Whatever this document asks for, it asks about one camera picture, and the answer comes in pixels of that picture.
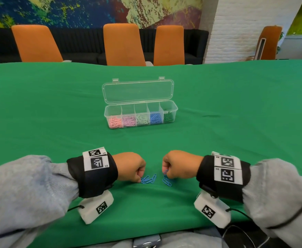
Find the qr code-like marker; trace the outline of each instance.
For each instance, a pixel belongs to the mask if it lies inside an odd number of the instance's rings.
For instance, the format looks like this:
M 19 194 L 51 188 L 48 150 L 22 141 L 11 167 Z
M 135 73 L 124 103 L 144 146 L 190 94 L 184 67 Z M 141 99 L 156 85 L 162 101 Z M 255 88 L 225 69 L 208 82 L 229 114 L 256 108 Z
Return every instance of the qr code-like marker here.
M 96 208 L 98 214 L 101 214 L 107 208 L 107 204 L 104 201 L 100 206 Z
M 212 210 L 210 207 L 208 207 L 207 205 L 204 206 L 204 208 L 202 209 L 202 213 L 204 213 L 208 218 L 212 218 L 215 214 L 215 211 Z
M 221 158 L 221 165 L 227 166 L 227 167 L 234 167 L 234 159 L 228 158 L 228 157 L 222 157 Z
M 221 180 L 226 182 L 235 182 L 234 170 L 221 169 Z
M 90 150 L 88 152 L 90 157 L 100 155 L 100 150 Z
M 103 158 L 102 157 L 95 157 L 91 158 L 91 169 L 103 168 Z

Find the plastic container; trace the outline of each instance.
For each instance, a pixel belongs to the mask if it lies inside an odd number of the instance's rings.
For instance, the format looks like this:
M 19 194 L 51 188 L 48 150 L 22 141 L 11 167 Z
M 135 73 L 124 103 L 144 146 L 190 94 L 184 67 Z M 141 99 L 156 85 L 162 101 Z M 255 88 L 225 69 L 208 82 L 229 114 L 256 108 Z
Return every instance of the plastic container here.
M 170 100 L 174 82 L 159 77 L 154 81 L 103 84 L 104 116 L 111 129 L 172 123 L 178 107 Z

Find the pile of blue paper clips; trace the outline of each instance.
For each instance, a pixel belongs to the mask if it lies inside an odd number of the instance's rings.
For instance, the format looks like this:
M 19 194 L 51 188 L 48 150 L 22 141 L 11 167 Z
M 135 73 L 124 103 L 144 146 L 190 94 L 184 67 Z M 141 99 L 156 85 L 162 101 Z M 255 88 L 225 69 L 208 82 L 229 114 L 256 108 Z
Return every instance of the pile of blue paper clips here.
M 163 178 L 162 181 L 163 181 L 165 184 L 167 184 L 168 186 L 172 186 L 172 184 L 169 182 L 169 181 L 171 181 L 171 179 L 169 179 L 168 176 L 166 175 L 166 174 L 167 174 L 167 171 L 168 171 L 168 170 L 165 170 L 165 172 L 164 172 L 165 175 L 164 175 L 164 178 Z
M 141 183 L 142 184 L 154 183 L 154 180 L 156 180 L 156 178 L 157 178 L 157 174 L 154 174 L 152 178 L 150 178 L 150 176 L 147 175 L 146 177 L 141 179 Z

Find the white cable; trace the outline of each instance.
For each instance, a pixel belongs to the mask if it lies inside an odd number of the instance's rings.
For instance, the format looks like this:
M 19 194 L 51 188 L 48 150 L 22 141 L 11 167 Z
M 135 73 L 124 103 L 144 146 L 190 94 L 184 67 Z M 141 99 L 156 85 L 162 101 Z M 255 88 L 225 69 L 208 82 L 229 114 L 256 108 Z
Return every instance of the white cable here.
M 253 247 L 254 247 L 254 248 L 260 248 L 261 245 L 264 245 L 264 244 L 268 241 L 268 240 L 267 240 L 267 241 L 265 241 L 264 243 L 262 243 L 259 247 L 256 247 L 255 244 L 254 244 L 254 242 L 252 241 L 252 239 L 248 236 L 248 234 L 246 234 L 245 231 L 243 231 L 240 227 L 238 227 L 238 226 L 236 226 L 236 225 L 229 225 L 229 226 L 227 227 L 227 229 L 224 231 L 224 233 L 223 233 L 223 235 L 222 235 L 222 238 L 224 238 L 224 236 L 226 235 L 226 233 L 227 233 L 227 231 L 228 231 L 228 229 L 229 229 L 230 227 L 236 227 L 237 229 L 240 229 L 242 232 L 244 232 L 244 234 L 249 238 L 249 240 L 250 240 L 251 243 L 253 244 Z
M 269 240 L 269 237 L 267 237 L 267 239 L 261 245 L 259 245 L 257 248 L 261 248 L 261 246 L 263 246 L 265 243 L 267 243 L 268 240 Z

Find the green tablecloth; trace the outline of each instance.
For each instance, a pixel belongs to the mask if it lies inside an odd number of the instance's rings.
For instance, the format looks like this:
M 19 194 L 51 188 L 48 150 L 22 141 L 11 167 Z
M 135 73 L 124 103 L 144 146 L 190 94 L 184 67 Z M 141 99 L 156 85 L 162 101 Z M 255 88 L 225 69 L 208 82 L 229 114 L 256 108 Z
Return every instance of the green tablecloth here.
M 102 84 L 159 76 L 174 80 L 176 121 L 109 129 Z M 161 181 L 162 157 L 173 149 L 199 155 L 214 150 L 251 163 L 278 157 L 302 175 L 302 60 L 165 67 L 0 64 L 0 165 L 28 154 L 65 162 L 99 146 L 112 154 L 140 154 L 145 174 L 157 173 L 155 183 L 116 182 L 114 204 L 95 222 L 85 225 L 76 210 L 69 212 L 30 247 L 83 246 L 210 225 L 193 206 L 200 190 L 195 179 L 172 187 Z M 233 212 L 232 219 L 244 217 Z

